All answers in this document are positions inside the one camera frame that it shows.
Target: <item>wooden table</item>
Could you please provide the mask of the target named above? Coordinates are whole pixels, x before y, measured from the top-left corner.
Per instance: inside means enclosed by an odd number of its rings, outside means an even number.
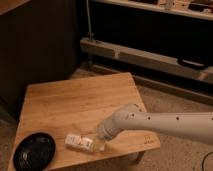
[[[153,132],[124,131],[107,143],[104,152],[91,155],[65,148],[68,133],[95,133],[98,123],[127,103],[136,103],[146,111],[129,73],[30,85],[12,153],[23,138],[36,132],[46,132],[56,142],[56,153],[48,170],[159,147]],[[14,170],[12,158],[8,170]]]

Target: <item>black bowl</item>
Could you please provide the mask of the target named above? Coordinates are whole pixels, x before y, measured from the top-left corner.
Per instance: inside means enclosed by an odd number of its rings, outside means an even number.
[[[13,156],[13,164],[17,171],[42,171],[54,154],[54,139],[46,133],[35,133],[18,145]]]

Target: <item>floor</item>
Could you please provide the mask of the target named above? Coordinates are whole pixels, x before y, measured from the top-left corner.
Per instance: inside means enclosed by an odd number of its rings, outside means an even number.
[[[96,73],[76,70],[71,76],[82,78]],[[148,112],[205,112],[213,111],[213,106],[186,100],[171,94],[137,85]],[[7,170],[8,160],[15,138],[17,126],[0,120],[0,171]],[[213,146],[180,138],[158,134],[161,148],[145,153],[139,164],[133,164],[135,154],[115,159],[93,162],[63,171],[200,171],[204,155],[213,151]],[[213,170],[213,155],[205,163],[205,171]]]

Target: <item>cable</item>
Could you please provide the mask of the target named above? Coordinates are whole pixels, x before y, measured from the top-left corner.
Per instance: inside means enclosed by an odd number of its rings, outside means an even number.
[[[207,157],[208,157],[209,155],[211,155],[211,154],[213,154],[213,151],[207,153],[207,154],[203,157],[203,160],[202,160],[202,171],[205,171],[205,167],[204,167],[204,166],[205,166],[205,161],[206,161]]]

